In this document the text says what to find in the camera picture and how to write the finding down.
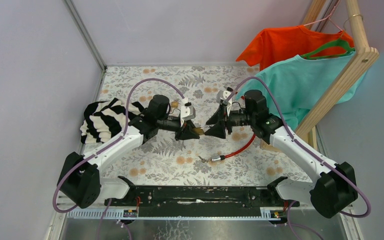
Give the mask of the floral patterned mat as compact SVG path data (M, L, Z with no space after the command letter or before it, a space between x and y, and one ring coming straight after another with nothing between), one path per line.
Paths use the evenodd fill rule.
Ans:
M110 66L102 82L99 101L117 98L147 106L154 95L177 101L188 97L196 109L194 124L203 126L217 109L216 95L258 73L246 66ZM252 137L248 127L236 127L226 139L202 136L177 141L169 131L113 162L101 175L124 176L136 185L265 186L278 177L309 182L308 175L285 154L261 148L260 140L241 153L218 162L210 158L243 147ZM198 156L207 159L202 163Z

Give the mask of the small brass padlock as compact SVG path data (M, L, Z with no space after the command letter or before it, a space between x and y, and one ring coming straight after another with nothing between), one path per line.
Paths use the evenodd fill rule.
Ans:
M177 101L173 101L173 102L171 102L170 106L172 108L178 108L179 107L179 103Z

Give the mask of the green clothes hanger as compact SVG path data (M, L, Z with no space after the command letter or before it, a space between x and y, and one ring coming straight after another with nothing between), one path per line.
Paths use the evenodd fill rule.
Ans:
M338 54L328 54L328 55L317 56L317 54L319 54L323 51L332 49L332 48L341 48L342 50L344 50L344 52L338 53ZM343 40L343 39L336 39L336 40L333 40L333 41L330 41L330 42L323 44L322 46L320 46L319 48L317 48L314 51L302 54L302 55L300 55L300 57L303 59L306 59L306 60L320 60L320 59L329 59L329 58L337 58L337 57L347 56L354 51L355 51L355 48L351 47L348 41Z

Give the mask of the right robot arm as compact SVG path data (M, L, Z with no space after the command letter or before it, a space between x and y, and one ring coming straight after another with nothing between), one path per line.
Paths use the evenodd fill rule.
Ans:
M205 135L225 139L234 127L249 126L257 138L279 149L311 179L310 182L279 177L268 185L267 201L273 206L285 200L312 205L325 218L332 218L358 198L354 168L338 164L309 146L282 119L269 112L259 90L245 94L245 107L232 110L231 88L217 93L217 111L206 122Z

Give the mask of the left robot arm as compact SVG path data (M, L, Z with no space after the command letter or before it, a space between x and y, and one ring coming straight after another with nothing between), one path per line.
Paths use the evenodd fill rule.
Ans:
M171 105L164 95L154 95L147 107L134 102L125 118L127 127L98 148L85 153L70 153L64 162L57 189L74 202L75 207L85 209L98 199L117 199L128 206L135 200L133 184L121 177L103 178L101 174L114 161L140 147L158 131L174 133L175 140L199 139L192 120L196 110L187 98L179 104L180 113L170 116Z

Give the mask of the black white striped cloth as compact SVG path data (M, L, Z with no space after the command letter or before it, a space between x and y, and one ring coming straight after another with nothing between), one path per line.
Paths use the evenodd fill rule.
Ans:
M80 126L80 142L82 144L106 143L121 133L126 124L137 117L145 108L138 101L126 106L118 98L109 101L96 101L89 104L83 113L83 124Z

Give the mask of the pink clothes hanger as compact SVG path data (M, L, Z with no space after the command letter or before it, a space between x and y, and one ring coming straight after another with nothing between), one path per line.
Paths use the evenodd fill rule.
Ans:
M343 29L332 20L340 3L341 0L312 0L301 25L309 30L316 26L314 31L322 32L330 23L339 31L342 31Z

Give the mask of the large brass padlock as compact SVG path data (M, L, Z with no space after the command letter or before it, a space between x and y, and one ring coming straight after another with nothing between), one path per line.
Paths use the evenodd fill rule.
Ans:
M205 132L210 129L211 126L200 126L200 127L195 127L192 130L197 134L197 135L205 135Z

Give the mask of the orange t-shirt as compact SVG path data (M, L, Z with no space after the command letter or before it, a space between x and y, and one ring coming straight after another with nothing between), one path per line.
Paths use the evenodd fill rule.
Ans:
M310 53L337 39L348 42L352 48L355 46L353 38L343 31L322 33L309 30L304 25L265 28L253 38L236 61L244 61L250 67L258 65L263 70L296 55Z

